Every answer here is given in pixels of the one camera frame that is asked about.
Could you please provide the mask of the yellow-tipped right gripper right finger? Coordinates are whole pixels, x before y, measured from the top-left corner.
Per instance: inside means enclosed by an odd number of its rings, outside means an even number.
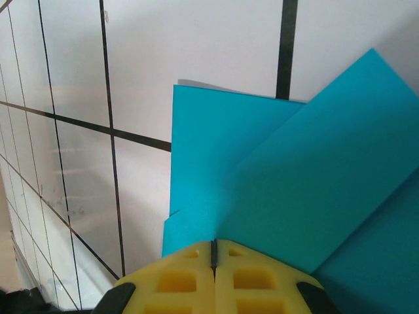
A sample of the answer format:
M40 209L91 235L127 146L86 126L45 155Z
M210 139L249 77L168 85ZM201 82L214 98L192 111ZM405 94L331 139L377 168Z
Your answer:
M324 313L312 276L228 240L217 240L216 313Z

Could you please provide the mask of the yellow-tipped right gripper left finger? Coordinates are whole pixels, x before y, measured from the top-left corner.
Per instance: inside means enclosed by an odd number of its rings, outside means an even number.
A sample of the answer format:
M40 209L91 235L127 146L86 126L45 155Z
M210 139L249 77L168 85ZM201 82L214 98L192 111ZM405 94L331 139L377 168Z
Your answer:
M201 241L119 279L94 313L215 313L211 241Z

